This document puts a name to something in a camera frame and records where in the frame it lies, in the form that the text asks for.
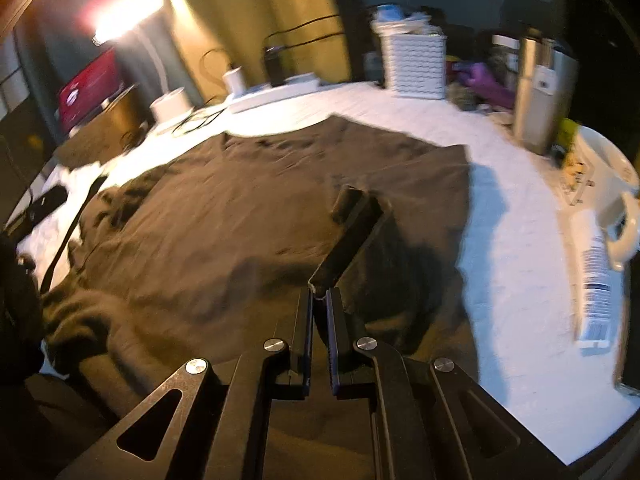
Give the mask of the steel thermos bottle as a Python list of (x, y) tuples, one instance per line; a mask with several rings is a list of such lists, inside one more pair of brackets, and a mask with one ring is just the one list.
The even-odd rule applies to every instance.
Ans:
[(570, 108), (578, 62), (562, 41), (529, 27), (520, 41), (513, 133), (529, 151), (543, 155)]

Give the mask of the yellow curtain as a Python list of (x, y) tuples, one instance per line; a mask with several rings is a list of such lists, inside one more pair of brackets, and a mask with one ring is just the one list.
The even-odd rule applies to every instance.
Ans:
[(222, 75), (239, 66), (247, 84), (267, 73), (265, 46), (283, 46), (292, 74), (327, 82), (352, 76), (347, 40), (335, 0), (167, 0), (172, 39), (203, 100), (222, 99)]

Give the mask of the white power strip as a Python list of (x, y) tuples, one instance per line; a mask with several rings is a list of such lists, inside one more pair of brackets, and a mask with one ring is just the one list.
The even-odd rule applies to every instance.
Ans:
[(321, 79), (314, 73), (306, 73), (285, 79), (282, 86), (271, 87), (270, 84), (252, 87), (242, 96), (230, 94), (224, 101), (224, 106), (231, 113), (241, 113), (244, 110), (264, 106), (274, 102), (306, 96), (320, 88)]

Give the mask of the black charger adapter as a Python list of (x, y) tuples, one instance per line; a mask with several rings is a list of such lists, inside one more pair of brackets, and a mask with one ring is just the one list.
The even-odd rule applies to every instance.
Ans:
[(282, 47), (264, 47), (262, 62), (264, 62), (271, 87), (280, 87), (285, 84), (286, 76), (282, 62), (282, 52)]

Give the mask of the white plastic basket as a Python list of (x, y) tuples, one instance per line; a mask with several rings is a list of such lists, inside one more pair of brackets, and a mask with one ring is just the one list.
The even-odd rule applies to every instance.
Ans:
[(446, 96), (446, 36), (423, 13), (371, 23), (381, 44), (386, 89), (398, 98)]

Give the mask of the brown cardboard box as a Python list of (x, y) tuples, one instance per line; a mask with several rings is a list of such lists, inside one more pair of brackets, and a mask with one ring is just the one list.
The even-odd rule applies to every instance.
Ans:
[(134, 84), (80, 125), (76, 133), (54, 151), (53, 157), (68, 169), (94, 162), (105, 164), (140, 145), (149, 128), (149, 109)]

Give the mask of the white cartoon mug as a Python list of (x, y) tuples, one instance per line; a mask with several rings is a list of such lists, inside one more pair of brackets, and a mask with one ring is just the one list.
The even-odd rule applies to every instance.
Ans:
[(623, 270), (639, 248), (639, 176), (629, 159), (603, 134), (580, 126), (564, 158), (560, 193), (566, 206), (593, 211), (605, 232), (623, 223), (616, 239), (606, 240), (611, 268)]

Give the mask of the brown t-shirt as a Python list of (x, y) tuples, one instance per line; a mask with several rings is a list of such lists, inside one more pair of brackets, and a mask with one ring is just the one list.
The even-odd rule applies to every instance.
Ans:
[(390, 210), (341, 278), (346, 309), (406, 356), (475, 366), (457, 267), (470, 177), (460, 144), (340, 116), (213, 136), (90, 200), (70, 272), (43, 299), (53, 365), (122, 416), (186, 361), (237, 358), (292, 320), (352, 186)]

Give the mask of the white charger adapter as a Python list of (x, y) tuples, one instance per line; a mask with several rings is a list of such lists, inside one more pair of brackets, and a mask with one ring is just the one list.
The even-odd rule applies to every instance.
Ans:
[(246, 93), (246, 84), (240, 66), (227, 70), (224, 76), (222, 76), (222, 80), (230, 96), (233, 96), (235, 99), (244, 96)]

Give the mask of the purple plush toy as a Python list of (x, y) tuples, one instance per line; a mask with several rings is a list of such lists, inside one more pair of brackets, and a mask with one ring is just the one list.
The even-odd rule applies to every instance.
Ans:
[(454, 64), (454, 69), (457, 71), (457, 81), (476, 96), (491, 106), (512, 110), (515, 93), (500, 84), (485, 63), (459, 62)]

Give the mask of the white desk lamp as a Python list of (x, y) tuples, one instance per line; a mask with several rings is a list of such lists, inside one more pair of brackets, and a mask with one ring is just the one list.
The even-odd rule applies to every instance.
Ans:
[(178, 125), (194, 111), (183, 87), (171, 89), (168, 71), (157, 47), (142, 24), (163, 9), (164, 0), (105, 0), (93, 13), (92, 42), (101, 47), (127, 35), (134, 35), (149, 55), (162, 93), (150, 104), (151, 113), (160, 125)]

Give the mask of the white tube with barcode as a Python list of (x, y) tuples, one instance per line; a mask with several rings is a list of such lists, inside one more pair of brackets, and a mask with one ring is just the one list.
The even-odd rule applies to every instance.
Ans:
[(608, 252), (596, 215), (582, 209), (570, 217), (575, 261), (576, 344), (582, 349), (610, 346), (612, 320)]

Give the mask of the red screen tablet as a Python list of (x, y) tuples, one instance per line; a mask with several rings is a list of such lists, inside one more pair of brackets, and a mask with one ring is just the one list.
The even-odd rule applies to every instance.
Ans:
[(58, 116), (63, 132), (69, 133), (123, 88), (124, 80), (115, 49), (108, 49), (58, 92)]

